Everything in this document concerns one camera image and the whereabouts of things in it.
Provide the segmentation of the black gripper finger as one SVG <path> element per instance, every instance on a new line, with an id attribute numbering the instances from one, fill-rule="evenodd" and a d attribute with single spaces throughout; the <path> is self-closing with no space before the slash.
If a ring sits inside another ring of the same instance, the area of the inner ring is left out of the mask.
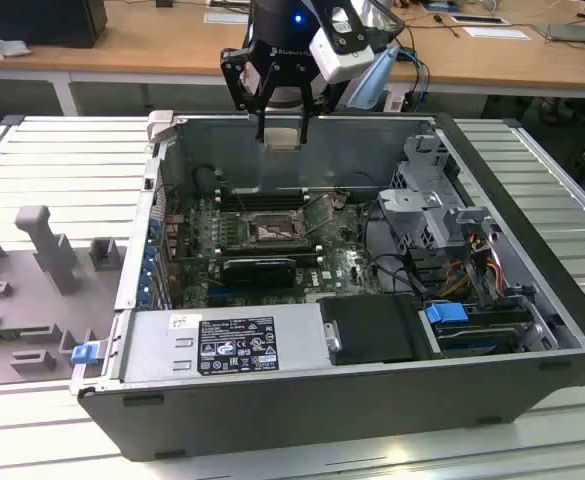
<path id="1" fill-rule="evenodd" d="M 259 74 L 254 93 L 251 93 L 241 80 L 241 75 L 247 72 L 249 65 Z M 266 106 L 278 86 L 277 61 L 272 60 L 266 54 L 266 50 L 258 46 L 243 49 L 226 48 L 221 51 L 220 67 L 236 109 L 257 117 L 256 140 L 263 143 Z"/>
<path id="2" fill-rule="evenodd" d="M 311 79 L 305 73 L 295 75 L 302 98 L 302 119 L 299 141 L 307 143 L 310 119 L 313 117 L 332 113 L 345 92 L 345 82 L 328 84 L 318 97 L 314 97 L 311 87 Z"/>

